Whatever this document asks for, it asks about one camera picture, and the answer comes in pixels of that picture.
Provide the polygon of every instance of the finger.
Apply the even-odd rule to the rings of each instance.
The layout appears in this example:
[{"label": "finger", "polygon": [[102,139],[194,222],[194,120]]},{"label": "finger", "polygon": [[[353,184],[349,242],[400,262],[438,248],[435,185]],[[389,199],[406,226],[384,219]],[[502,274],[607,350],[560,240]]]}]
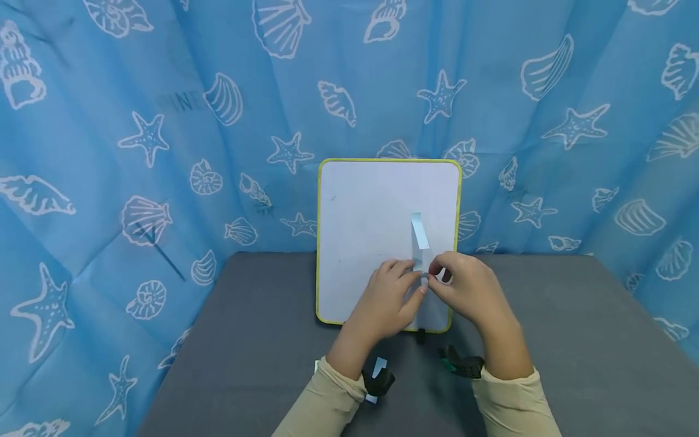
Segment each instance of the finger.
[{"label": "finger", "polygon": [[393,268],[397,262],[397,259],[388,259],[382,262],[381,266],[379,266],[379,273],[386,273],[387,271],[391,270],[391,268]]},{"label": "finger", "polygon": [[427,276],[427,284],[429,285],[430,290],[435,292],[437,297],[440,298],[442,302],[451,306],[450,302],[454,300],[454,289],[451,285],[442,284],[433,274]]},{"label": "finger", "polygon": [[412,261],[411,259],[406,259],[403,261],[396,262],[393,267],[391,267],[391,273],[394,275],[401,277],[406,270],[409,268],[412,268],[415,265],[415,262]]},{"label": "finger", "polygon": [[430,263],[429,272],[431,275],[437,276],[442,269],[453,271],[456,267],[457,260],[462,257],[462,254],[448,251],[437,255]]},{"label": "finger", "polygon": [[403,287],[403,294],[408,292],[410,286],[413,285],[416,280],[420,279],[420,276],[422,276],[422,272],[418,270],[406,273],[398,279]]},{"label": "finger", "polygon": [[420,304],[425,299],[425,293],[427,293],[427,287],[423,285],[415,290],[410,299],[403,304],[403,307],[398,312],[404,328],[415,319],[415,315],[420,309]]}]

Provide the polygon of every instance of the long-sleeve shirt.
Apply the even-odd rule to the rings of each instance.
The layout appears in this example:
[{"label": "long-sleeve shirt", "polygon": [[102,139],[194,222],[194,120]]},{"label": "long-sleeve shirt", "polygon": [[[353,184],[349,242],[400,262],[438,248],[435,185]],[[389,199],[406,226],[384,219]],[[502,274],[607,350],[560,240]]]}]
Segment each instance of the long-sleeve shirt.
[{"label": "long-sleeve shirt", "polygon": [[[473,392],[489,437],[560,437],[539,373],[504,381],[485,368]],[[353,381],[321,358],[318,370],[272,437],[336,437],[364,400],[364,380]]]}]

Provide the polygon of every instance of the gray tabletop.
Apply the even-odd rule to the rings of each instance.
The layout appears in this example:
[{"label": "gray tabletop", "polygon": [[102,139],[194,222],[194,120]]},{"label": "gray tabletop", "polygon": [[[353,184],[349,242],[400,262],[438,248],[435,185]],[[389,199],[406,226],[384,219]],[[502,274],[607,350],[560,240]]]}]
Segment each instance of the gray tabletop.
[{"label": "gray tabletop", "polygon": [[[699,369],[592,257],[487,255],[525,330],[567,437],[699,436]],[[142,424],[142,436],[272,434],[337,327],[315,318],[314,254],[236,254],[224,267]],[[396,376],[345,436],[484,436],[468,380],[439,362],[482,354],[455,316],[445,334],[380,343]]]}]

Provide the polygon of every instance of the white board surface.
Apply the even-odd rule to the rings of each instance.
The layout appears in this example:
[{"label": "white board surface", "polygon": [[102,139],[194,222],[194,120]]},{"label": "white board surface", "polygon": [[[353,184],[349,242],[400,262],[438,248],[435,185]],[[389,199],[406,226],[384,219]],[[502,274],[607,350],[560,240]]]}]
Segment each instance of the white board surface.
[{"label": "white board surface", "polygon": [[[319,183],[316,314],[322,322],[344,323],[383,261],[412,258],[411,214],[422,214],[426,266],[455,249],[461,183],[455,162],[329,160]],[[408,330],[443,332],[450,317],[428,291]]]}]

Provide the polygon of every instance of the paper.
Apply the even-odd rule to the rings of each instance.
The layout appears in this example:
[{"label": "paper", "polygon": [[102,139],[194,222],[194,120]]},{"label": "paper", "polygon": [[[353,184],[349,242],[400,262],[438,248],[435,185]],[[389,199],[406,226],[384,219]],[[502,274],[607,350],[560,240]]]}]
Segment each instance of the paper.
[{"label": "paper", "polygon": [[423,271],[422,277],[426,278],[427,273],[424,272],[423,259],[425,251],[430,248],[430,243],[427,241],[425,228],[422,224],[422,214],[411,214],[410,221],[412,222],[412,260],[415,263],[412,270]]},{"label": "paper", "polygon": [[[376,364],[374,364],[374,372],[371,374],[372,378],[376,378],[382,368],[386,368],[387,361],[381,357],[376,358]],[[365,398],[368,402],[376,403],[379,399],[376,396],[366,395]]]}]

